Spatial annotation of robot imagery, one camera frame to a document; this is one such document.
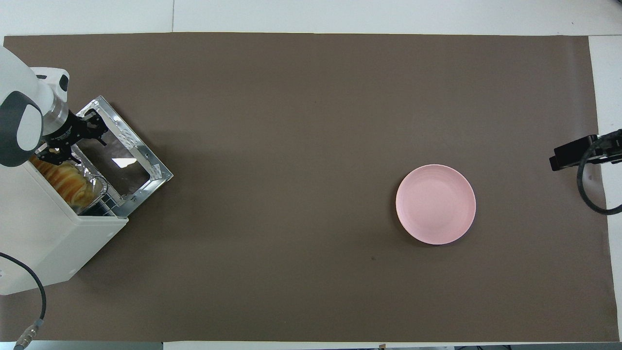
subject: bread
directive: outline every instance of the bread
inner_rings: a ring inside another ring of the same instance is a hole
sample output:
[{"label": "bread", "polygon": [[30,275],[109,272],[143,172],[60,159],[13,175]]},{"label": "bread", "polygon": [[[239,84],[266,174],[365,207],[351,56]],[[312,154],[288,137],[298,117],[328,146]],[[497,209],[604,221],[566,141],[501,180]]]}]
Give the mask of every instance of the bread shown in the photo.
[{"label": "bread", "polygon": [[93,202],[93,185],[71,163],[56,166],[35,156],[30,158],[30,162],[70,206],[82,208]]}]

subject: cable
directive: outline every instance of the cable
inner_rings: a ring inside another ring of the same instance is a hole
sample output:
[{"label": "cable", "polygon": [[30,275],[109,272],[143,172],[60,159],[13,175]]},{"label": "cable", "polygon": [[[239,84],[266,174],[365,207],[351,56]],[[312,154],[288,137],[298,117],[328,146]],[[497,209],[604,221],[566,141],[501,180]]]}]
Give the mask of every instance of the cable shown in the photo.
[{"label": "cable", "polygon": [[603,142],[610,141],[615,138],[619,138],[621,135],[622,135],[622,130],[616,130],[612,133],[608,133],[596,139],[596,141],[594,141],[594,143],[592,143],[590,147],[588,147],[588,149],[585,151],[585,153],[581,157],[581,161],[579,162],[579,165],[577,168],[577,187],[579,188],[579,194],[581,195],[581,198],[587,204],[587,206],[599,214],[603,214],[603,215],[618,214],[622,212],[622,204],[612,209],[604,209],[594,204],[594,202],[592,202],[590,198],[587,196],[587,194],[585,193],[585,189],[583,188],[583,169],[585,168],[585,165],[587,164],[588,158],[592,155],[592,153],[597,147],[599,147]]},{"label": "cable", "polygon": [[15,346],[13,347],[13,350],[24,350],[28,345],[30,345],[32,340],[37,335],[39,328],[41,327],[41,325],[43,325],[43,317],[45,317],[45,309],[47,307],[47,302],[45,299],[45,290],[43,289],[43,284],[41,283],[41,280],[39,280],[35,271],[32,271],[32,269],[28,267],[28,265],[2,252],[0,252],[0,257],[5,258],[11,262],[14,262],[20,267],[22,267],[24,270],[28,271],[28,273],[30,273],[32,278],[37,283],[37,287],[39,287],[39,291],[41,292],[41,314],[39,314],[39,318],[35,320],[32,325],[26,328],[26,330],[22,333],[22,335],[19,337],[19,339],[15,343]]},{"label": "cable", "polygon": [[39,315],[39,319],[43,319],[43,317],[45,317],[45,309],[47,307],[47,300],[45,299],[45,290],[43,289],[43,284],[41,284],[41,280],[39,280],[35,271],[32,271],[32,269],[29,268],[28,265],[22,263],[21,261],[19,261],[18,259],[10,255],[0,252],[0,257],[18,264],[24,270],[28,271],[28,273],[30,273],[32,278],[35,280],[35,282],[37,283],[37,287],[39,287],[39,291],[41,292],[41,314]]}]

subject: pink plate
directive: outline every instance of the pink plate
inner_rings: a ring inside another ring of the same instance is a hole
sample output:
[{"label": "pink plate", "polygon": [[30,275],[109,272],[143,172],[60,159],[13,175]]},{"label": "pink plate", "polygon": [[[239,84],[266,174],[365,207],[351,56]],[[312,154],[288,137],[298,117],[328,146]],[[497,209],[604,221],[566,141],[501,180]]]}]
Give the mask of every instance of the pink plate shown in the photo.
[{"label": "pink plate", "polygon": [[458,171],[439,164],[411,171],[399,185],[395,203],[402,226],[428,244],[459,239],[475,218],[471,184]]}]

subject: black cable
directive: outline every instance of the black cable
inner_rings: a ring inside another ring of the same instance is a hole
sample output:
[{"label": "black cable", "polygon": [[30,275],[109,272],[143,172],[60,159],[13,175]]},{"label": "black cable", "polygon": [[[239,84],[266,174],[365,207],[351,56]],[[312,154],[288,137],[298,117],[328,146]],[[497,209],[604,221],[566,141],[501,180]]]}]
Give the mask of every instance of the black cable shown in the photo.
[{"label": "black cable", "polygon": [[37,277],[37,274],[35,273],[35,271],[32,271],[32,269],[29,268],[28,265],[22,263],[21,261],[19,261],[18,259],[10,255],[6,255],[5,253],[0,252],[0,257],[18,264],[24,270],[28,271],[28,273],[30,273],[32,278],[34,278],[35,282],[37,282],[37,287],[39,287],[39,291],[41,292],[41,315],[39,316],[39,319],[43,319],[43,317],[45,316],[45,308],[47,307],[47,302],[45,300],[45,290],[43,289],[43,284],[41,284],[41,281]]},{"label": "black cable", "polygon": [[585,165],[587,164],[587,159],[590,157],[590,155],[592,155],[592,153],[597,147],[599,147],[605,141],[610,141],[614,138],[619,138],[620,135],[622,135],[622,130],[617,130],[617,131],[608,133],[596,139],[596,141],[594,141],[594,143],[592,143],[590,147],[588,147],[588,149],[585,151],[585,153],[581,157],[581,161],[579,162],[579,165],[577,168],[577,187],[579,188],[579,194],[581,195],[581,198],[587,204],[588,207],[590,207],[595,212],[599,214],[603,214],[603,215],[613,215],[613,214],[618,214],[622,212],[622,204],[612,209],[604,209],[594,204],[594,202],[592,202],[590,198],[588,198],[587,194],[585,193],[585,189],[583,188],[583,169],[585,168]]}]

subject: white tile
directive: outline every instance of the white tile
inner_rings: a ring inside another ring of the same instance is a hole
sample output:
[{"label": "white tile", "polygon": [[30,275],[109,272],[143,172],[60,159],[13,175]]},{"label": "white tile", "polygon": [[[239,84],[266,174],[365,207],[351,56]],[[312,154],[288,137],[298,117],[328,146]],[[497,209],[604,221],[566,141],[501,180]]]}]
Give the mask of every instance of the white tile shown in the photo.
[{"label": "white tile", "polygon": [[614,0],[175,0],[175,32],[622,34]]},{"label": "white tile", "polygon": [[0,2],[5,35],[170,32],[173,0]]},{"label": "white tile", "polygon": [[[598,133],[622,128],[622,36],[590,37]],[[607,208],[622,204],[622,164],[602,164]],[[608,217],[613,286],[622,338],[622,214]]]}]

